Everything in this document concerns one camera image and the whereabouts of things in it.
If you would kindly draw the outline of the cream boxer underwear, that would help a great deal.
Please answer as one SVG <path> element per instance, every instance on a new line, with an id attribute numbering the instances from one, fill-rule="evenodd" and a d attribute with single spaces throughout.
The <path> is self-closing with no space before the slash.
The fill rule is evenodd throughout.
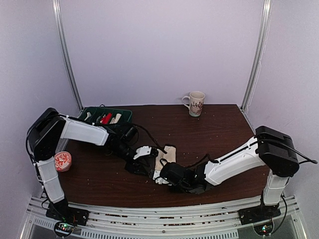
<path id="1" fill-rule="evenodd" d="M 115 124 L 115 123 L 118 123 L 118 121 L 120 120 L 121 118 L 121 114 L 116 114 L 115 117 L 113 117 L 110 121 L 110 124 Z"/>

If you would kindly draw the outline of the white patterned ceramic mug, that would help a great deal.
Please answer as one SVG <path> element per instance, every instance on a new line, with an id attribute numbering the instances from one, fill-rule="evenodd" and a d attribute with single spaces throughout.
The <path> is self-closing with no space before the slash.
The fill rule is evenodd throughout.
<path id="1" fill-rule="evenodd" d="M 192 117 L 199 117 L 202 112 L 205 100 L 205 93 L 201 91 L 192 91 L 188 96 L 181 99 L 182 104 L 188 108 L 189 114 Z"/>

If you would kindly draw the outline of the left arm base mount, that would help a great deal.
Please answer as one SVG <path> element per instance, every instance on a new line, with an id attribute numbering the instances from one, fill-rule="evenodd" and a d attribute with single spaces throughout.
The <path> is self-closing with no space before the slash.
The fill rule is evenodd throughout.
<path id="1" fill-rule="evenodd" d="M 88 221 L 89 211 L 78 208 L 69 208 L 67 212 L 61 214 L 54 209 L 47 209 L 45 215 L 48 218 L 67 222 L 76 226 L 85 226 Z"/>

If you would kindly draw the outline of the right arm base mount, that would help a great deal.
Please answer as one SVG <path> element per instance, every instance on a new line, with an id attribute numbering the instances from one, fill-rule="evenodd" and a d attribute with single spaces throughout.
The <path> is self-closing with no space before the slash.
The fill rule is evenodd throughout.
<path id="1" fill-rule="evenodd" d="M 241 225 L 253 224 L 264 220 L 269 220 L 281 215 L 277 206 L 255 206 L 238 211 Z"/>

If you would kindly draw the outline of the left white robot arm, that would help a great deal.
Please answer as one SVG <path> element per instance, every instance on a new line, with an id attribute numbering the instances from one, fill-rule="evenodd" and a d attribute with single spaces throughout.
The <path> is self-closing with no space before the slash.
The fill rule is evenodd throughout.
<path id="1" fill-rule="evenodd" d="M 59 114 L 48 108 L 29 128 L 26 150 L 35 167 L 38 181 L 49 199 L 53 214 L 61 221 L 72 216 L 60 185 L 54 156 L 61 139 L 91 143 L 109 148 L 125 160 L 126 170 L 148 176 L 155 166 L 158 150 L 151 146 L 131 148 L 138 125 L 129 122 L 106 125 Z"/>

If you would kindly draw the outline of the cream underwear navy trim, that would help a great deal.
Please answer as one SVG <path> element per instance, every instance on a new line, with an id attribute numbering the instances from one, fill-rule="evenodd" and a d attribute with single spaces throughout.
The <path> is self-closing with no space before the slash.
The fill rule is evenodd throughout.
<path id="1" fill-rule="evenodd" d="M 164 151 L 158 149 L 158 155 L 155 158 L 155 171 L 161 171 L 166 161 L 169 163 L 176 162 L 176 147 L 174 145 L 166 144 Z"/>

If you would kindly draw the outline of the green compartment tray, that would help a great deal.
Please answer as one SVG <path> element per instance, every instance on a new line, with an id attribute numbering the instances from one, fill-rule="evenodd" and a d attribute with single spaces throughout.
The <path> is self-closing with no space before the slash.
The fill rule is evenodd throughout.
<path id="1" fill-rule="evenodd" d="M 103 118 L 108 118 L 109 121 L 107 124 L 110 124 L 114 119 L 113 123 L 122 123 L 122 122 L 132 122 L 132 111 L 130 110 L 121 110 L 108 107 L 86 107 L 80 113 L 79 119 L 100 123 Z"/>

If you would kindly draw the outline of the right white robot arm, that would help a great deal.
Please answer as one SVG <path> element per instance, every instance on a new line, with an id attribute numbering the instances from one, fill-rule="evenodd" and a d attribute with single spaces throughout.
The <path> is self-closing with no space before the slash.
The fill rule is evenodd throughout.
<path id="1" fill-rule="evenodd" d="M 254 137 L 224 156 L 195 168 L 167 162 L 159 176 L 179 191 L 201 194 L 238 174 L 264 165 L 270 172 L 262 192 L 262 204 L 256 208 L 255 214 L 265 220 L 275 211 L 289 178 L 300 168 L 289 135 L 260 126 Z"/>

